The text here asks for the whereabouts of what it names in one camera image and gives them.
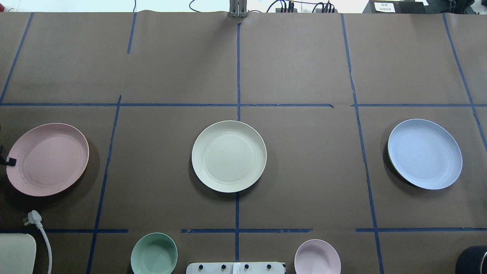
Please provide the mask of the pink plate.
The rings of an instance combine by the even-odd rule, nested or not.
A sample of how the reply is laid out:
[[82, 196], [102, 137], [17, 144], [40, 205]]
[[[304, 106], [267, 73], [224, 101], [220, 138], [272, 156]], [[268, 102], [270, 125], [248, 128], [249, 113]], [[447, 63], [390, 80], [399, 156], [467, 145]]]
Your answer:
[[49, 123], [31, 129], [12, 146], [7, 166], [9, 182], [19, 192], [44, 197], [72, 186], [84, 173], [90, 148], [84, 134], [64, 123]]

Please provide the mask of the cream toaster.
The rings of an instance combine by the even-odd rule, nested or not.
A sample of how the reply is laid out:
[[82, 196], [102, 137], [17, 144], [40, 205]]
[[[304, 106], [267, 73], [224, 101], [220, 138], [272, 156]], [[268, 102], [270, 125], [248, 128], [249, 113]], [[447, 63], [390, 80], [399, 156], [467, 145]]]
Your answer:
[[32, 274], [37, 244], [29, 234], [0, 234], [0, 273]]

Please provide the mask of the green bowl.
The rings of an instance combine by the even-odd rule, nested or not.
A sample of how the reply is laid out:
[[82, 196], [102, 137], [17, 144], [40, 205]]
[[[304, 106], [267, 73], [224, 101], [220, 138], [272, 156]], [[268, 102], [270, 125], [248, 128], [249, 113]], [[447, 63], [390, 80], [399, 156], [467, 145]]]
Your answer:
[[134, 274], [171, 274], [177, 264], [174, 240], [163, 233], [150, 233], [135, 244], [131, 254]]

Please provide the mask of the cream plate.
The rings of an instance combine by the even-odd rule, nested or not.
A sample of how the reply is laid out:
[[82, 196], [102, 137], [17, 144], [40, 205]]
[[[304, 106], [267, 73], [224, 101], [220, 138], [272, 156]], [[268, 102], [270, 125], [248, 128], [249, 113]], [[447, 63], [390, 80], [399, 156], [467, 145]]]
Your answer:
[[221, 193], [236, 193], [260, 179], [266, 168], [267, 148], [253, 127], [224, 120], [198, 135], [191, 162], [202, 184]]

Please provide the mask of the pink bowl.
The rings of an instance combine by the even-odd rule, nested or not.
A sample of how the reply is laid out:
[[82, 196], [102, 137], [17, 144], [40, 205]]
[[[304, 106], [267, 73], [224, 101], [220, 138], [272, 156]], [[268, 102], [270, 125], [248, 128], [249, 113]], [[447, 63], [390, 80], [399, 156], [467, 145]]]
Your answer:
[[294, 255], [297, 274], [340, 274], [341, 260], [335, 248], [321, 239], [305, 241]]

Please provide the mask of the black box with label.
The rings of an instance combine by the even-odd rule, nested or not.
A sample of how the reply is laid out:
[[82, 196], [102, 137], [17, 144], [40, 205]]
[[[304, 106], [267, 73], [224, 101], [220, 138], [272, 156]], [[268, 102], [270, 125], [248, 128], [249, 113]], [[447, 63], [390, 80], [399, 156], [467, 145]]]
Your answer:
[[423, 2], [400, 0], [369, 0], [362, 13], [426, 14], [426, 9]]

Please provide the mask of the blue plate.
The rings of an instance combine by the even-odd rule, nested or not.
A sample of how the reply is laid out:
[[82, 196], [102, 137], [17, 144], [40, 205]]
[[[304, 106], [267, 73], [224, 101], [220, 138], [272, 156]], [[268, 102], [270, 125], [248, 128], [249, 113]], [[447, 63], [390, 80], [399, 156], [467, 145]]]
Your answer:
[[407, 182], [427, 190], [454, 184], [463, 168], [461, 149], [442, 126], [426, 119], [408, 119], [391, 131], [387, 153]]

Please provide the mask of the dark blue pot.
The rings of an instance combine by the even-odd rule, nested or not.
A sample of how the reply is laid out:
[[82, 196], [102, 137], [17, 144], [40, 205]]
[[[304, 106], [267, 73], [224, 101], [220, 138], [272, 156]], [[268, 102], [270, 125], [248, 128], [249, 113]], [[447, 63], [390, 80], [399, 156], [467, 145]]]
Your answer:
[[487, 246], [475, 245], [464, 250], [456, 261], [456, 274], [486, 274]]

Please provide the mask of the aluminium frame post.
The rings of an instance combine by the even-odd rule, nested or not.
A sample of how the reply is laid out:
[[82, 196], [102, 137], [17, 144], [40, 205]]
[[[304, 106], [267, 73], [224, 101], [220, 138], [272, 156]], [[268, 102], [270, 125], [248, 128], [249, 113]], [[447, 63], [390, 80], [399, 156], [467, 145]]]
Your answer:
[[229, 17], [246, 18], [248, 16], [247, 0], [230, 0]]

